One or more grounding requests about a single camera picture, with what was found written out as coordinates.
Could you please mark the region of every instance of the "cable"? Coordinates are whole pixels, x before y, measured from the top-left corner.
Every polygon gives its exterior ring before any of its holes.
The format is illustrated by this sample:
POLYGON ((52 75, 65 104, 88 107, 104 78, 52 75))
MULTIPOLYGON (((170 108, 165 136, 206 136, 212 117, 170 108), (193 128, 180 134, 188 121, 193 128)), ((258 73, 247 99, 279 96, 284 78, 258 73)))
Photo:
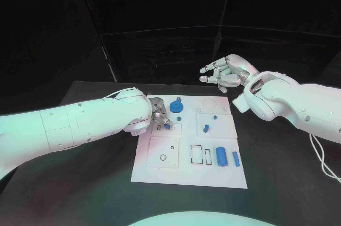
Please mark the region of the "cable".
POLYGON ((328 166, 326 166, 326 164, 325 164, 325 151, 324 151, 324 147, 322 147, 322 145, 321 145, 321 143, 319 143, 319 141, 318 141, 315 135, 312 135, 311 133, 309 133, 309 138, 311 138, 311 144, 312 144, 313 150, 315 150, 316 155, 318 155, 318 159, 319 159, 319 161, 321 161, 321 168, 322 168, 322 171, 324 171, 324 173, 325 173, 325 175, 326 175, 328 177, 337 179, 337 181, 341 183, 341 178, 337 177, 335 173, 331 171, 331 169, 328 168, 328 166), (319 148, 321 148, 322 157, 319 156, 319 153, 318 153, 318 150, 316 150, 313 141, 312 141, 312 137, 313 137, 315 141, 318 142, 318 145, 319 145, 319 148))
POLYGON ((110 97, 113 94, 115 94, 115 93, 118 93, 118 92, 123 92, 123 91, 127 91, 127 90, 133 90, 133 89, 136 89, 136 88, 134 88, 134 87, 130 87, 130 88, 121 89, 121 90, 113 92, 110 95, 107 95, 102 99, 105 99, 107 97, 110 97))

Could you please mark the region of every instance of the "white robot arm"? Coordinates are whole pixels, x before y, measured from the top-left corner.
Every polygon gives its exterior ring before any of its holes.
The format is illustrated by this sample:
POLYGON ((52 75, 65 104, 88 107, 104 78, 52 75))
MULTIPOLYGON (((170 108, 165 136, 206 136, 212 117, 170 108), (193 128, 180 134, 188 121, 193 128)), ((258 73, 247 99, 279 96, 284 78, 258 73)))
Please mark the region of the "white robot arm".
POLYGON ((341 143, 341 89, 316 84, 300 85, 277 72, 258 72, 238 55, 228 55, 201 69, 214 70, 202 82, 225 87, 243 85, 244 92, 234 99, 240 112, 248 109, 266 121, 283 116, 295 127, 312 135, 341 143))
POLYGON ((27 160, 68 150, 121 130, 137 136, 150 121, 172 125, 160 98, 137 88, 117 96, 52 109, 0 116, 0 179, 27 160))

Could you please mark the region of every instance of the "white board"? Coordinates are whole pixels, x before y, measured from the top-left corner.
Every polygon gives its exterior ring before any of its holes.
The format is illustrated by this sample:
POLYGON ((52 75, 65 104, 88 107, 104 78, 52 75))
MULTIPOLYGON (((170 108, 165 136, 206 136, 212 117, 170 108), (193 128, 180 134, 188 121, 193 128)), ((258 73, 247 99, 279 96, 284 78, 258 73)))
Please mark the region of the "white board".
POLYGON ((147 95, 147 97, 163 99, 167 118, 175 122, 175 129, 166 130, 163 125, 153 122, 147 132, 140 135, 131 182, 247 188, 227 97, 175 95, 147 95), (169 110, 169 104, 178 97, 183 111, 175 114, 169 110), (209 125, 206 133, 204 133, 205 124, 209 125), (217 164, 217 147, 225 148, 228 163, 225 167, 217 164), (234 151, 240 167, 234 163, 234 151))

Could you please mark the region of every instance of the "table surface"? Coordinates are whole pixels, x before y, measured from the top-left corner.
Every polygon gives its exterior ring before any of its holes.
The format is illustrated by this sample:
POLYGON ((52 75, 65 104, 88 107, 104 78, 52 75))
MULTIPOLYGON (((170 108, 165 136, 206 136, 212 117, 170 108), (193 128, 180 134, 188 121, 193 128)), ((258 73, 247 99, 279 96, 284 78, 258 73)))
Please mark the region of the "table surface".
MULTIPOLYGON (((61 105, 131 86, 146 94, 225 96, 212 86, 76 81, 61 105)), ((241 92, 228 89, 230 103, 241 92)), ((0 195, 0 225, 123 226, 178 211, 225 212, 282 226, 339 225, 339 184, 321 171, 308 134, 282 117, 266 122, 232 105, 231 113, 248 189, 130 182, 139 137, 120 132, 19 167, 0 195)), ((339 144, 322 144, 339 174, 339 144)))

